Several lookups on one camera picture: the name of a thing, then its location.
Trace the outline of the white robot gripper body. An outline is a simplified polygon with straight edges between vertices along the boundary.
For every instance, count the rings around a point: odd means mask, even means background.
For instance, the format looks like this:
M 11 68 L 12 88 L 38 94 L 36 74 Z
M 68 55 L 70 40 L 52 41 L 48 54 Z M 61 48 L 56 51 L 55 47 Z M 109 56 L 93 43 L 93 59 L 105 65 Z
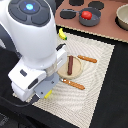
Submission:
M 17 50 L 21 57 L 8 77 L 14 93 L 21 101 L 26 101 L 41 82 L 55 75 L 66 63 L 66 44 L 48 42 Z

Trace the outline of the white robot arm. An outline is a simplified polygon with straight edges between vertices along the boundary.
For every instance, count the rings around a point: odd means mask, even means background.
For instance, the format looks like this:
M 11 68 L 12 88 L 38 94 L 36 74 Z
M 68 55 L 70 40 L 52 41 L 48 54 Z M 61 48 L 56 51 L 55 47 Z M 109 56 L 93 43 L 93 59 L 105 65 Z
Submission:
M 55 11 L 53 0 L 0 0 L 0 46 L 20 55 L 8 76 L 22 101 L 43 98 L 67 61 L 64 45 L 57 49 Z

